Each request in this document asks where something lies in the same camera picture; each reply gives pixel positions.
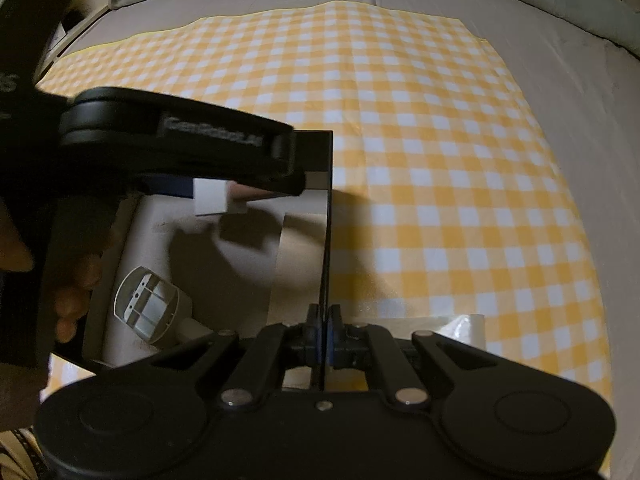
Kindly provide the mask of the person's hand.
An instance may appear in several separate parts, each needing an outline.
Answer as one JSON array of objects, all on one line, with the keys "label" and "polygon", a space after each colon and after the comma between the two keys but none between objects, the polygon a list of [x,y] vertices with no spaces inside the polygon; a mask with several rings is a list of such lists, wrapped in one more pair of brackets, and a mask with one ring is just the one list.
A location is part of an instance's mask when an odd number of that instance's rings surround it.
[{"label": "person's hand", "polygon": [[[89,311],[90,290],[102,278],[104,248],[105,244],[102,244],[98,252],[88,252],[58,263],[50,304],[58,317],[55,337],[62,344],[73,339],[78,321]],[[20,240],[6,208],[1,206],[1,270],[27,272],[33,266],[32,256]]]}]

